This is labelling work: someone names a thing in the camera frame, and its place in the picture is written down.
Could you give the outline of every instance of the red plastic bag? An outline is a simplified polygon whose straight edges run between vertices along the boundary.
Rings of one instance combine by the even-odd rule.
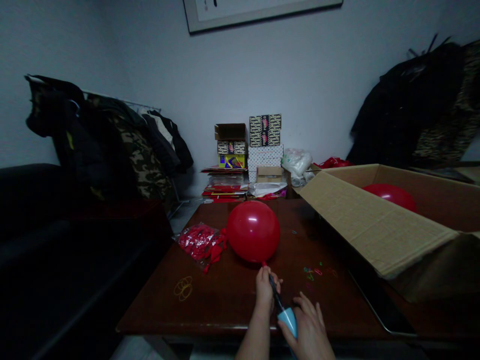
[[[328,160],[322,162],[320,165],[315,164],[320,169],[341,168],[345,166],[352,166],[353,164],[348,160],[342,160],[339,157],[329,157]]]
[[[204,273],[208,272],[210,264],[220,259],[220,254],[227,248],[225,229],[219,231],[203,222],[187,227],[174,235],[173,240],[196,261]]]

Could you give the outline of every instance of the hand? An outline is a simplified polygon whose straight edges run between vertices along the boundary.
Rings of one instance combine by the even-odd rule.
[[[287,325],[279,321],[278,326],[290,345],[298,360],[335,360],[335,354],[327,338],[324,317],[320,304],[316,307],[302,292],[300,297],[294,297],[293,302],[300,305],[295,307],[297,339],[294,338]]]
[[[272,272],[268,266],[264,266],[260,269],[256,275],[256,303],[255,308],[259,311],[269,311],[269,315],[274,311],[274,292],[270,285],[269,275],[273,277],[273,281],[276,285],[276,291],[280,294],[280,284],[283,283],[283,279],[279,279],[277,274]]]

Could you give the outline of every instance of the yellow box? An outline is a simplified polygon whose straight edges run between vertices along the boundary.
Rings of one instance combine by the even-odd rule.
[[[245,154],[218,154],[218,166],[225,169],[245,169]]]

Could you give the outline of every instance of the red balloon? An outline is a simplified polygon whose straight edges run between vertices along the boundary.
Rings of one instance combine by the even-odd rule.
[[[245,201],[235,207],[226,223],[226,236],[242,259],[261,263],[277,249],[280,225],[275,213],[260,201]]]
[[[388,200],[389,202],[397,204],[407,210],[413,212],[417,211],[414,198],[401,187],[390,184],[372,184],[365,186],[363,190],[375,194],[382,199]]]

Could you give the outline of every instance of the framed picture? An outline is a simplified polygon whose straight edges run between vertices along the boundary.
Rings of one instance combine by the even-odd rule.
[[[343,0],[183,0],[190,34],[321,8]]]

